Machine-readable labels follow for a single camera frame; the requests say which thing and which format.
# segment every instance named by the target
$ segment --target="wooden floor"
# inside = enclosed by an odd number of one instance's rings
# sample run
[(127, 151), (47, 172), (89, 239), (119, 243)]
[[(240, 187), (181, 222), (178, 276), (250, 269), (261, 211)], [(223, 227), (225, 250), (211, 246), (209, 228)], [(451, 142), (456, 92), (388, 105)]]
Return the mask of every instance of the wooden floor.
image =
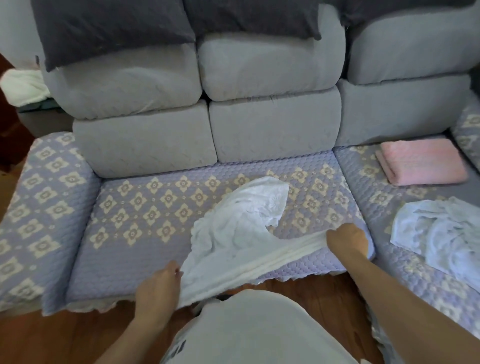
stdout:
[[(13, 177), (0, 176), (0, 208), (8, 205), (16, 178), (18, 169)], [(372, 364), (383, 363), (371, 336), (365, 303), (348, 274), (309, 276), (287, 282), (273, 280), (253, 288), (277, 292), (298, 302), (355, 359), (367, 359)], [(120, 302), (116, 308), (104, 314), (63, 311), (42, 317), (39, 312), (33, 312), (1, 318), (0, 363), (93, 363), (120, 336), (133, 318), (133, 313), (133, 303)], [(144, 363), (158, 364), (175, 333), (190, 319), (192, 314), (189, 309), (176, 312)]]

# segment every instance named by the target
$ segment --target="person's left hand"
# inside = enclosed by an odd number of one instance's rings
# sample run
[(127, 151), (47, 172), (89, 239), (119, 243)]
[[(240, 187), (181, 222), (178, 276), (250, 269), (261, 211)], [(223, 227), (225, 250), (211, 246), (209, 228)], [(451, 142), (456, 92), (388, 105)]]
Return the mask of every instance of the person's left hand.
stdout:
[(171, 261), (162, 270), (144, 280), (135, 294), (136, 324), (160, 332), (177, 308), (180, 297), (180, 279), (183, 272), (177, 262)]

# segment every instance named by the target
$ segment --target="white garment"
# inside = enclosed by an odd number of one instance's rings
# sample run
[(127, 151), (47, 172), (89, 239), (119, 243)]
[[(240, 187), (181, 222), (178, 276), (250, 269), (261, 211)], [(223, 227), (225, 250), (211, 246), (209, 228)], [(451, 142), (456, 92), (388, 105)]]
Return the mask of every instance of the white garment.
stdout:
[(50, 97), (40, 70), (9, 69), (0, 78), (0, 88), (7, 102), (18, 108)]
[(480, 208), (450, 197), (405, 204), (390, 242), (480, 292)]
[(287, 197), (287, 183), (262, 177), (229, 193), (194, 223), (192, 252), (181, 267), (179, 308), (326, 247), (324, 231), (281, 240), (267, 230), (278, 225)]
[(213, 300), (178, 332), (161, 364), (357, 363), (296, 302), (277, 293), (242, 291)]

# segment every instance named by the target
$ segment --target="person's left arm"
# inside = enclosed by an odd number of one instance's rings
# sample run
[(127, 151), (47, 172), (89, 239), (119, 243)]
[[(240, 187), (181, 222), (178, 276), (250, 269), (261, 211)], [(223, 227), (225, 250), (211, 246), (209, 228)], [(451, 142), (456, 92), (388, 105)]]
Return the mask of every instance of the person's left arm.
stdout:
[(135, 294), (135, 318), (96, 364), (138, 364), (177, 308), (182, 273), (176, 262), (143, 281)]

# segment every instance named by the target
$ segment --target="forearm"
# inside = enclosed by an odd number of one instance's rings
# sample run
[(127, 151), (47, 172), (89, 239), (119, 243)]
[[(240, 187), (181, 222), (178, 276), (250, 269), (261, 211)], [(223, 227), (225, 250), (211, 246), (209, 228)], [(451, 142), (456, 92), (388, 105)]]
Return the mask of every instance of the forearm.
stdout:
[(147, 328), (133, 320), (118, 340), (95, 363), (140, 363), (158, 334), (157, 330)]
[(480, 341), (358, 251), (339, 257), (406, 363), (473, 363)]

